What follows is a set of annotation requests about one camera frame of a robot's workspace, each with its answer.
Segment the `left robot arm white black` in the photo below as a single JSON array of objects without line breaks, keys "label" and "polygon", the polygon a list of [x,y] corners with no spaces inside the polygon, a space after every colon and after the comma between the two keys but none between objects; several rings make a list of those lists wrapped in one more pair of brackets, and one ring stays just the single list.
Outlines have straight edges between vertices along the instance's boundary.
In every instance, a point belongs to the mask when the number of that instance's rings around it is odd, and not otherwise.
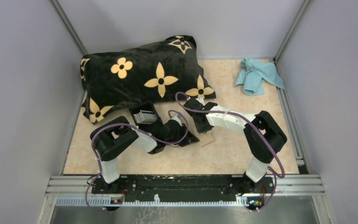
[{"label": "left robot arm white black", "polygon": [[157,154],[165,146],[185,147],[199,142],[186,123],[174,115],[165,124],[157,119],[150,124],[132,126],[120,116],[90,134],[91,146],[100,168],[92,183],[93,194],[119,193],[124,186],[118,170],[118,156],[129,147],[137,147],[148,154]]}]

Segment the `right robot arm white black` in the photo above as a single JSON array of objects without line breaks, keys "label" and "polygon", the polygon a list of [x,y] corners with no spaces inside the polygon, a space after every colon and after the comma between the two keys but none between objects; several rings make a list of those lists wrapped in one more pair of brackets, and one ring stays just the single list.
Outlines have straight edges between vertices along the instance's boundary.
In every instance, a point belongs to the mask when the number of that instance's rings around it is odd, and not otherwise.
[{"label": "right robot arm white black", "polygon": [[237,192],[259,191],[273,160],[276,160],[281,174],[285,175],[277,154],[288,139],[269,112],[239,113],[214,102],[205,103],[202,98],[190,98],[182,107],[192,117],[199,133],[222,127],[245,136],[253,157],[242,179],[234,184]]}]

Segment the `light blue towel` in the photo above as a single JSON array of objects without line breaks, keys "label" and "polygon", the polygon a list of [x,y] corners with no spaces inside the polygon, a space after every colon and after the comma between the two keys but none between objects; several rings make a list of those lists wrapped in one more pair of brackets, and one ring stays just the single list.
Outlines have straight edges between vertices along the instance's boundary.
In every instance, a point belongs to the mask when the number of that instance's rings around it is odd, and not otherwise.
[{"label": "light blue towel", "polygon": [[243,92],[249,96],[264,94],[262,84],[269,84],[285,89],[283,79],[278,75],[278,70],[273,63],[265,63],[253,58],[245,58],[240,63],[241,70],[237,74],[235,86],[242,85]]}]

